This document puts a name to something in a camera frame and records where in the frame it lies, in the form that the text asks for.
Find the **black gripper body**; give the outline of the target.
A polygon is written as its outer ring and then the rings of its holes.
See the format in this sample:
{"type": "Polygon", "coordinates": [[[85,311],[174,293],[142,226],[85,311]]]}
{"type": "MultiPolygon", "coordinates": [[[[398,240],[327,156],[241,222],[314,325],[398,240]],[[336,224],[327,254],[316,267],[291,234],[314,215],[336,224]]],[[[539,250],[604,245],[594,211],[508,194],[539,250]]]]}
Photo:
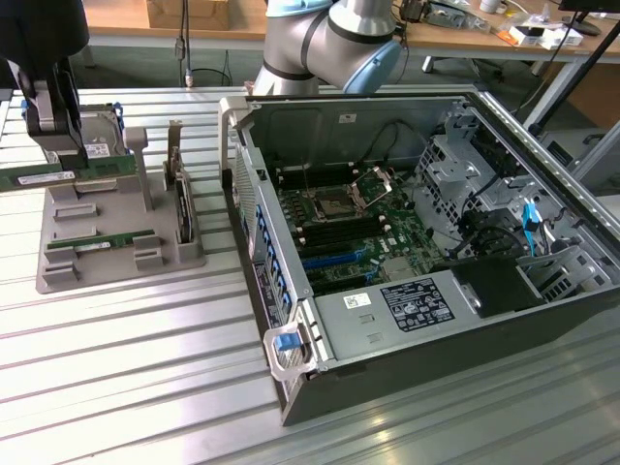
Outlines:
{"type": "Polygon", "coordinates": [[[1,57],[14,63],[56,63],[89,41],[82,1],[2,1],[1,57]]]}

